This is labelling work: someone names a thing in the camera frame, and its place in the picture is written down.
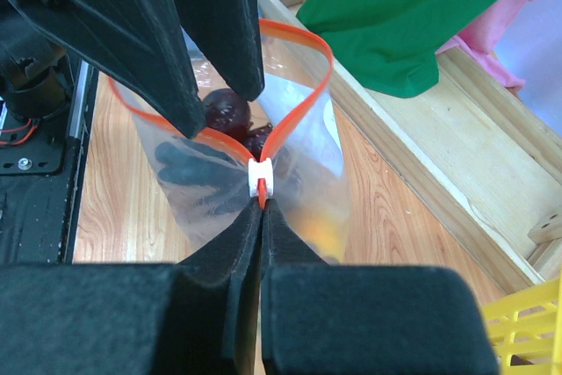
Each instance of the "wooden box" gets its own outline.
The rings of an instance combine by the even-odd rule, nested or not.
[[[303,1],[258,3],[265,18],[302,26]],[[415,98],[367,90],[338,62],[330,92],[503,290],[557,276],[562,140],[461,50],[438,63],[439,84]]]

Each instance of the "silver screw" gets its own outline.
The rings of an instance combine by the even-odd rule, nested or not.
[[[18,167],[20,170],[29,170],[33,166],[32,161],[29,158],[20,158],[18,161]]]

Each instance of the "plum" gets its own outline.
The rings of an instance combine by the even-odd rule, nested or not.
[[[271,123],[268,123],[265,126],[258,127],[256,129],[252,129],[248,132],[248,135],[242,142],[244,147],[246,147],[248,151],[252,153],[256,160],[260,159],[260,155],[262,154],[263,150],[263,144],[265,144],[265,140],[267,140],[267,137],[270,136],[272,130],[273,126],[271,125]]]
[[[206,125],[242,142],[248,134],[250,111],[246,100],[229,88],[211,91],[204,99]]]

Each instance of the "orange bag rim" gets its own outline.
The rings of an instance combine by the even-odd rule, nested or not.
[[[310,47],[322,53],[326,57],[326,59],[328,59],[328,71],[326,72],[326,75],[324,75],[318,86],[314,88],[313,92],[307,98],[305,98],[299,105],[292,109],[289,114],[287,114],[285,118],[282,119],[279,124],[273,128],[270,136],[268,136],[263,145],[262,155],[260,156],[260,162],[263,162],[266,158],[272,158],[278,152],[278,150],[285,143],[294,128],[303,119],[305,114],[312,108],[316,100],[320,97],[321,93],[327,87],[329,79],[332,76],[332,72],[334,70],[334,55],[329,44],[313,32],[309,32],[304,28],[298,28],[297,26],[292,26],[277,21],[271,21],[265,18],[260,18],[259,21],[260,31],[262,35],[271,36],[281,40],[291,41],[303,46]],[[131,113],[144,118],[151,124],[158,126],[165,131],[176,135],[181,135],[180,132],[175,129],[162,115],[143,111],[127,103],[127,101],[121,96],[115,80],[110,76],[108,76],[108,82],[113,95]],[[254,156],[240,142],[228,135],[211,129],[210,127],[205,127],[195,137],[194,140],[201,141],[211,147],[216,147],[219,150],[227,151],[230,155],[233,156],[233,158],[236,158],[241,162],[248,162],[248,160],[254,159]],[[267,189],[263,180],[260,180],[259,182],[259,202],[262,208],[264,208],[265,201],[267,199]]]

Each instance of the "wooden table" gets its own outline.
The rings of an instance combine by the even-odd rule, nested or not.
[[[480,303],[501,297],[491,279],[373,146],[339,110],[335,112],[353,218],[359,227],[349,238],[346,261],[444,265],[465,278]],[[150,169],[131,116],[101,76],[74,260],[177,262],[189,254],[189,244]],[[256,373],[263,373],[261,363]]]

